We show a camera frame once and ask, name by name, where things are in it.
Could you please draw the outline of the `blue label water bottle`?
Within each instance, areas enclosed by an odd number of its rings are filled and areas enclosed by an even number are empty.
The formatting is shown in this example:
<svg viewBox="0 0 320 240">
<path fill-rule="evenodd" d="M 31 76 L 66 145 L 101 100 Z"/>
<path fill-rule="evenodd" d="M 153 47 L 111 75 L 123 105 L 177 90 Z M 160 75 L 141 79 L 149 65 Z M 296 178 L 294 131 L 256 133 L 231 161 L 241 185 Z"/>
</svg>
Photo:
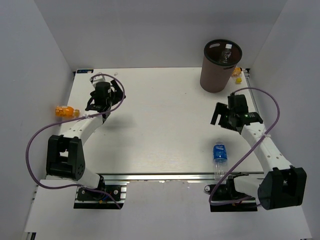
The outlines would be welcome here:
<svg viewBox="0 0 320 240">
<path fill-rule="evenodd" d="M 213 146 L 212 157 L 215 179 L 220 180 L 229 170 L 227 149 L 221 139 L 218 139 Z"/>
</svg>

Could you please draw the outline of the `small orange bottle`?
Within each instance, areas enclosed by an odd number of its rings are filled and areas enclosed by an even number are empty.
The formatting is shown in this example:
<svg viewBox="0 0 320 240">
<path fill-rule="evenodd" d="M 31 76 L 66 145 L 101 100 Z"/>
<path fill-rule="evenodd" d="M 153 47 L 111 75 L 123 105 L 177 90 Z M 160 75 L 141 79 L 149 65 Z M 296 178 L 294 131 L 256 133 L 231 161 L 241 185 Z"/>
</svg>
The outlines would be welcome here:
<svg viewBox="0 0 320 240">
<path fill-rule="evenodd" d="M 232 72 L 232 77 L 238 77 L 238 76 L 241 76 L 241 74 L 242 74 L 242 68 L 236 67 Z"/>
</svg>

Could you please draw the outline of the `orange plastic bottle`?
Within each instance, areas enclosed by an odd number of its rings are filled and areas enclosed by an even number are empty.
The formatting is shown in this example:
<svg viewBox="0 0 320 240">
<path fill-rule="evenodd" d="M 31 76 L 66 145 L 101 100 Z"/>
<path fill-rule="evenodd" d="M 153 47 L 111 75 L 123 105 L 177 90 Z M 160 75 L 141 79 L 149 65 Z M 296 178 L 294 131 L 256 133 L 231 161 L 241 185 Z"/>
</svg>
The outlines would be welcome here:
<svg viewBox="0 0 320 240">
<path fill-rule="evenodd" d="M 55 108 L 55 115 L 62 118 L 78 118 L 80 111 L 71 106 L 57 106 Z"/>
</svg>

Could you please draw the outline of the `clear plastic bottle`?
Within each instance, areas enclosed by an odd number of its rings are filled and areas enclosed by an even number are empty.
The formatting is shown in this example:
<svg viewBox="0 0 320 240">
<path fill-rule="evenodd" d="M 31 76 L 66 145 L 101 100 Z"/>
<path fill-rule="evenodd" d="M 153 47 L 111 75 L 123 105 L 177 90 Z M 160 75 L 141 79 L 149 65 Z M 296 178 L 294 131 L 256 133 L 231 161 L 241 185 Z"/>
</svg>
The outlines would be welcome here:
<svg viewBox="0 0 320 240">
<path fill-rule="evenodd" d="M 225 49 L 222 51 L 221 56 L 219 58 L 220 63 L 227 64 L 229 61 L 229 58 L 232 54 L 232 44 L 226 44 Z"/>
</svg>

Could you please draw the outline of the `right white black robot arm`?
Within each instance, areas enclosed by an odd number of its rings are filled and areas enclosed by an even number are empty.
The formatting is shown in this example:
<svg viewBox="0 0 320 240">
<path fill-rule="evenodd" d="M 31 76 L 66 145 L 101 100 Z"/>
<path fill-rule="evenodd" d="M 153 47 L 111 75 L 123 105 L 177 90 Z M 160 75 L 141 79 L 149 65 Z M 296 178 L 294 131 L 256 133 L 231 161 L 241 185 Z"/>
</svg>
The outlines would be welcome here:
<svg viewBox="0 0 320 240">
<path fill-rule="evenodd" d="M 245 95 L 232 93 L 227 104 L 218 102 L 211 124 L 238 132 L 250 145 L 249 152 L 255 154 L 264 174 L 263 178 L 257 178 L 248 173 L 228 173 L 222 187 L 212 188 L 213 206 L 255 199 L 265 210 L 273 210 L 303 203 L 307 173 L 302 167 L 294 167 L 279 151 L 260 115 L 249 111 Z"/>
</svg>

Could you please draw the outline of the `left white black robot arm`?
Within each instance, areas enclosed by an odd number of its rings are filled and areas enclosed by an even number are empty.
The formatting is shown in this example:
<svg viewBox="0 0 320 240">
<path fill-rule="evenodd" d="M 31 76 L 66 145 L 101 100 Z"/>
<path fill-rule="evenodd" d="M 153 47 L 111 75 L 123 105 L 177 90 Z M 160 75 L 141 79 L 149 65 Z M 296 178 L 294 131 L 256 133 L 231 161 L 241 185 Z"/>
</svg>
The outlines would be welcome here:
<svg viewBox="0 0 320 240">
<path fill-rule="evenodd" d="M 88 193 L 99 200 L 105 196 L 106 187 L 101 177 L 86 167 L 83 146 L 94 131 L 102 126 L 112 108 L 125 99 L 124 90 L 115 79 L 94 84 L 83 119 L 61 135 L 52 135 L 48 140 L 46 173 L 69 179 L 88 188 Z"/>
</svg>

